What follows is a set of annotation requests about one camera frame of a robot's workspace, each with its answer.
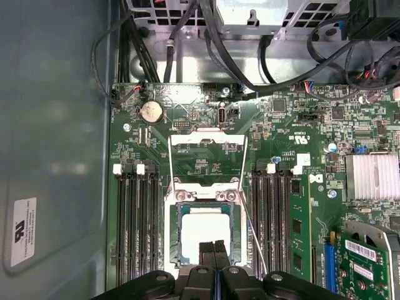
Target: white label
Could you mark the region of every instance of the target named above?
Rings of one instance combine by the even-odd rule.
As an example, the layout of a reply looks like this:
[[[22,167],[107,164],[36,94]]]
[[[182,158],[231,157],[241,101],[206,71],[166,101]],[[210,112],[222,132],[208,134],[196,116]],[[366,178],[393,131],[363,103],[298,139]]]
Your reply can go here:
[[[311,166],[311,157],[309,153],[297,153],[298,166]]]
[[[367,278],[371,281],[374,281],[374,274],[370,270],[367,270],[367,269],[359,266],[358,264],[354,264],[354,263],[353,263],[353,269],[358,274],[364,276],[365,278]]]
[[[376,252],[361,245],[346,240],[346,249],[376,262]]]
[[[36,198],[14,203],[11,267],[31,258],[35,252]]]

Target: barcode sticker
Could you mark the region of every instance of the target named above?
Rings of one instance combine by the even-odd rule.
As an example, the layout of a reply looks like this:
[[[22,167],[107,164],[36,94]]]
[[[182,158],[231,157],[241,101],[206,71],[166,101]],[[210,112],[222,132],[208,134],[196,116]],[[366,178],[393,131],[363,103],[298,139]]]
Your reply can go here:
[[[358,264],[354,264],[354,263],[353,263],[353,269],[354,269],[354,272],[357,272],[358,274],[364,276],[365,278],[367,278],[371,281],[374,281],[374,274],[371,271],[359,266]]]
[[[358,245],[355,242],[346,240],[346,249],[376,262],[376,252],[375,251],[365,248],[361,245]]]

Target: integrated circuit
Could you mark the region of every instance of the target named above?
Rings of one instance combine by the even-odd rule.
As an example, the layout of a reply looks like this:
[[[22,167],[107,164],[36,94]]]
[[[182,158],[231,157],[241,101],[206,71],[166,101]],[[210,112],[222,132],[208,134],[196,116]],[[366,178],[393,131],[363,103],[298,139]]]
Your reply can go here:
[[[400,112],[395,112],[393,114],[393,121],[400,121]]]
[[[303,260],[301,259],[301,256],[294,254],[293,255],[293,264],[296,268],[301,270],[302,266],[303,266]]]
[[[400,231],[400,216],[389,217],[390,229]]]
[[[292,180],[292,193],[300,193],[300,181]]]
[[[277,113],[284,113],[286,110],[285,100],[274,99],[272,100],[272,110]]]
[[[293,231],[295,233],[301,234],[301,221],[296,219],[293,220]]]
[[[332,120],[343,120],[344,108],[342,106],[332,107]]]

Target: usb port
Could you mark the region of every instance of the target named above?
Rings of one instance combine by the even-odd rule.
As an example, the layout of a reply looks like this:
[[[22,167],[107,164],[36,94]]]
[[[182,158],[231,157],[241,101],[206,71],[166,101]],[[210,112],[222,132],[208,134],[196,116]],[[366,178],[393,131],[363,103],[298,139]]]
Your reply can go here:
[[[225,122],[225,109],[220,107],[218,109],[218,123]]]

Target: microchip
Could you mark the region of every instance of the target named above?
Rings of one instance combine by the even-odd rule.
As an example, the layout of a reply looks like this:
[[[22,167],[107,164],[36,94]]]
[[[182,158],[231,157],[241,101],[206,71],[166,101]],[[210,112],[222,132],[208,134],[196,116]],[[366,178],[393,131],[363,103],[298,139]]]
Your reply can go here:
[[[273,111],[281,112],[283,113],[286,108],[285,108],[285,100],[281,99],[275,99],[272,101],[272,109]]]
[[[278,171],[287,171],[290,170],[290,164],[286,161],[279,161],[277,164],[277,168]]]
[[[293,231],[295,233],[301,234],[301,221],[293,220]]]
[[[339,154],[338,153],[328,153],[327,155],[327,160],[328,161],[338,161],[339,160]]]
[[[390,223],[390,229],[400,230],[400,216],[390,217],[389,223]]]
[[[332,107],[332,120],[343,120],[344,108],[341,106]]]
[[[378,134],[378,136],[384,136],[386,134],[386,128],[385,127],[378,127],[377,128],[377,134]]]
[[[253,139],[261,139],[261,132],[254,132],[252,134]]]
[[[132,173],[133,172],[133,164],[125,164],[124,173]]]
[[[261,150],[261,143],[260,142],[254,142],[252,144],[253,149]]]
[[[298,180],[292,181],[292,193],[300,194],[300,181]]]
[[[294,254],[293,256],[293,264],[296,268],[301,270],[302,259],[297,254]]]

